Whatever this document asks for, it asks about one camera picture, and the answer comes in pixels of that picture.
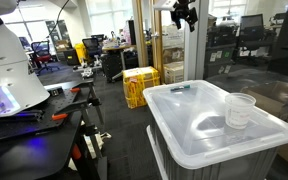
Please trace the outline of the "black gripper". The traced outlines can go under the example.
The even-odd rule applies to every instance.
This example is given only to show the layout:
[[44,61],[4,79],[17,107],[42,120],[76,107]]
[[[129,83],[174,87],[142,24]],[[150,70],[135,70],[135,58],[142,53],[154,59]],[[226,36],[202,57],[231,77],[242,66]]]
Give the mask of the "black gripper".
[[196,8],[190,8],[189,4],[196,0],[176,0],[171,11],[171,20],[176,24],[177,29],[181,29],[180,20],[183,19],[189,24],[190,32],[195,30],[195,23],[198,21]]

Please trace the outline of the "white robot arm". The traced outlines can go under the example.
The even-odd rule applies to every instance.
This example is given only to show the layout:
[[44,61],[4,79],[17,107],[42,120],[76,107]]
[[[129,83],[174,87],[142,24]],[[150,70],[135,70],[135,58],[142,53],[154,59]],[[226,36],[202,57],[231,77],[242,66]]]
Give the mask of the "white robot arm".
[[[18,0],[0,0],[0,16],[13,12]],[[47,100],[50,93],[28,69],[18,36],[0,18],[0,118],[15,115]]]

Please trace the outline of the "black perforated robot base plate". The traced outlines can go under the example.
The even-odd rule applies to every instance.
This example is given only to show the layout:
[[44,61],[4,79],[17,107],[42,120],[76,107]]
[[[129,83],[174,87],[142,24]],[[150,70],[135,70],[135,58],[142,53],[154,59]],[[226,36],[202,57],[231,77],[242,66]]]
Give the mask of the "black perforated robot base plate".
[[52,115],[72,104],[79,92],[64,90],[60,95],[49,97],[37,109],[22,111],[10,117],[0,118],[0,141],[28,134],[40,133],[60,127],[69,115],[62,120],[53,121]]

